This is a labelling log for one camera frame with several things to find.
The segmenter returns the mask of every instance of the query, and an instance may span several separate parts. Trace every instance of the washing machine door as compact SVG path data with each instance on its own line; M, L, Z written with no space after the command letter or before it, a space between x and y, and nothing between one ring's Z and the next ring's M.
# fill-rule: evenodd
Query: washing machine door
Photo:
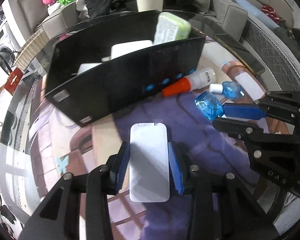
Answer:
M8 75L12 72L11 68L13 67L14 60L15 56L10 48L7 46L0 47L0 67Z

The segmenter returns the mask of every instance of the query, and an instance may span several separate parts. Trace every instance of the green soap container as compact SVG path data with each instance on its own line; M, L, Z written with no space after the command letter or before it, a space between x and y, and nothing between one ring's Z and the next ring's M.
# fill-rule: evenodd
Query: green soap container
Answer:
M162 12L158 16L154 45L186 39L190 31L191 25L188 21L172 13Z

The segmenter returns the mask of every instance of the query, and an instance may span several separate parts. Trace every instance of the woven basket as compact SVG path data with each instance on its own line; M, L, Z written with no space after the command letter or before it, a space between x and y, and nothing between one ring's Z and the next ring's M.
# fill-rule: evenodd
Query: woven basket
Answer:
M37 30L20 49L20 52L14 61L14 65L25 72L28 65L39 54L48 41L49 38L45 31L42 28Z

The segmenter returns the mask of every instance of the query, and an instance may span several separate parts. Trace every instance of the blue plastic bottle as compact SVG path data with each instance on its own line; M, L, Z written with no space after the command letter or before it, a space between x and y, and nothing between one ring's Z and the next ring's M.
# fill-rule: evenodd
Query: blue plastic bottle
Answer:
M222 117L224 115L222 104L210 92L203 92L194 102L201 113L211 121L217 116Z
M222 94L229 99L238 99L244 96L243 88L237 82L224 81L222 84L211 84L210 93Z

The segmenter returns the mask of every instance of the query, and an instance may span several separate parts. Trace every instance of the black storage bin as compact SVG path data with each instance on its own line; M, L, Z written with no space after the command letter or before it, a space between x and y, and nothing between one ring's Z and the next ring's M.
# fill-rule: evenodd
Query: black storage bin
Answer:
M141 49L76 75L82 63L98 63L110 56L115 44L153 41L158 15L158 11L146 11L111 18L59 42L51 60L45 97L85 126L159 93L181 75L195 70L205 35L192 29L188 39Z

